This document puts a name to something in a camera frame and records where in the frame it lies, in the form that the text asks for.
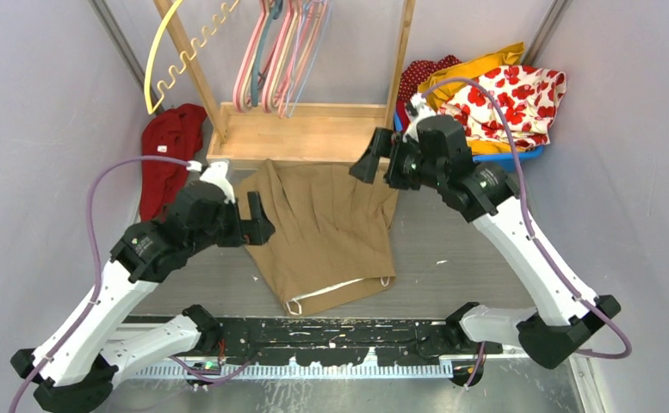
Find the tan brown skirt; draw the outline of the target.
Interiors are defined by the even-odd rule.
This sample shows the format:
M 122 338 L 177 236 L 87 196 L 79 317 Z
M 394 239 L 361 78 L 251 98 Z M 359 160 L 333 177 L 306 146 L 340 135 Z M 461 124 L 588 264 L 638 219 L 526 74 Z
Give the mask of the tan brown skirt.
M 248 252 L 289 316 L 305 317 L 396 283 L 390 230 L 399 200 L 382 180 L 363 183 L 342 164 L 265 161 L 237 184 L 260 194 L 275 232 Z

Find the teal blue wire hanger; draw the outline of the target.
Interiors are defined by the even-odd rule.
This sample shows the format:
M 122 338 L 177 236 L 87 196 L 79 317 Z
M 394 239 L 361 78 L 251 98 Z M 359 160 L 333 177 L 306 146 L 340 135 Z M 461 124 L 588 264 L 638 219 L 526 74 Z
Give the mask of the teal blue wire hanger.
M 255 56 L 251 67 L 251 106 L 254 108 L 256 108 L 260 102 L 260 95 L 266 78 L 266 70 L 262 67 L 266 38 L 269 34 L 272 22 L 280 17 L 282 8 L 282 0 L 263 1 L 263 25 L 257 36 Z

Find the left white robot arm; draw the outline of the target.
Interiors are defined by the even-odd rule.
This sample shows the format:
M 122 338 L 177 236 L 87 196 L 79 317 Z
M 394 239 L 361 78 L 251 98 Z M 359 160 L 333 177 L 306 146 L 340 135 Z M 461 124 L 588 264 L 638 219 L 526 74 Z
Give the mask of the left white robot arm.
M 11 366 L 47 412 L 91 412 L 131 374 L 163 358 L 212 354 L 221 344 L 221 324 L 200 305 L 168 323 L 118 344 L 109 338 L 137 304 L 190 257 L 216 246 L 263 245 L 274 233 L 261 196 L 247 194 L 248 218 L 235 196 L 215 183 L 183 188 L 164 216 L 129 226 L 97 269 L 83 302 L 42 345 L 18 350 Z

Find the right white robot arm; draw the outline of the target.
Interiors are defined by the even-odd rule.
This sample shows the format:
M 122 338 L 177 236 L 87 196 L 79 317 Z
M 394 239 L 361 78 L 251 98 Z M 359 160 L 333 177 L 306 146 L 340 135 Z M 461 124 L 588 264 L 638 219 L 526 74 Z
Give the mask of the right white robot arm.
M 492 243 L 534 302 L 521 310 L 466 303 L 446 319 L 455 352 L 466 354 L 482 342 L 507 344 L 553 369 L 620 312 L 615 297 L 595 293 L 556 253 L 522 210 L 516 181 L 498 164 L 474 160 L 455 119 L 427 116 L 409 133 L 377 127 L 350 175 L 373 183 L 382 159 L 389 162 L 383 181 L 390 188 L 436 190 Z

